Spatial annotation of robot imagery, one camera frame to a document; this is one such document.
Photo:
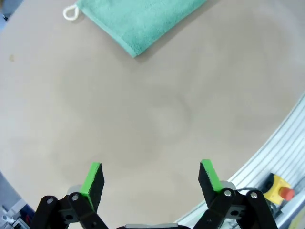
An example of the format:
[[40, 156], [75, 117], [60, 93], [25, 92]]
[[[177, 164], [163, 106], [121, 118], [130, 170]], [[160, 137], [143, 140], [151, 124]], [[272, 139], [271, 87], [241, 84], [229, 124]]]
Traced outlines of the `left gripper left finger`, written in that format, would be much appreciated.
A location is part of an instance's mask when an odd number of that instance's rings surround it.
[[84, 229], [106, 229], [97, 214], [104, 186], [102, 164], [92, 163], [80, 191], [67, 194], [62, 199], [44, 196], [35, 211], [32, 229], [67, 229], [80, 223]]

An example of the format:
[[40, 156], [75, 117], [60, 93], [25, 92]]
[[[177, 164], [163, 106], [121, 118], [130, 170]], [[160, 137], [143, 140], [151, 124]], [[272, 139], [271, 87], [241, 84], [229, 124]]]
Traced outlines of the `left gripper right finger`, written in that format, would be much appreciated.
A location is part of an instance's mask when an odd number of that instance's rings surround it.
[[200, 162], [198, 181], [208, 209], [195, 229], [218, 229], [225, 219], [234, 219], [242, 229], [276, 229], [277, 224], [263, 193], [257, 189], [245, 195], [221, 183], [209, 159]]

